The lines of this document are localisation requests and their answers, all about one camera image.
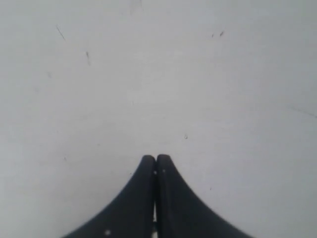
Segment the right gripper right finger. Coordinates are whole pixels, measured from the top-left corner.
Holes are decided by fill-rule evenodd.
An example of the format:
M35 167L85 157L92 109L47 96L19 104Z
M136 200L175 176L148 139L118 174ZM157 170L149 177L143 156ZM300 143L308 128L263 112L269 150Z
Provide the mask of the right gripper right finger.
M159 238L249 238L191 190L169 155L157 157Z

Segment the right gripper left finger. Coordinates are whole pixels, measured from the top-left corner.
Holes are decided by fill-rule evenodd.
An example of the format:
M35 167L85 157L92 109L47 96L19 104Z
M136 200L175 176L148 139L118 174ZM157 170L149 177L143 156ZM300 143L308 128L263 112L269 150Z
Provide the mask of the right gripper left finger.
M156 160L146 155L118 196L67 238L150 238L153 233Z

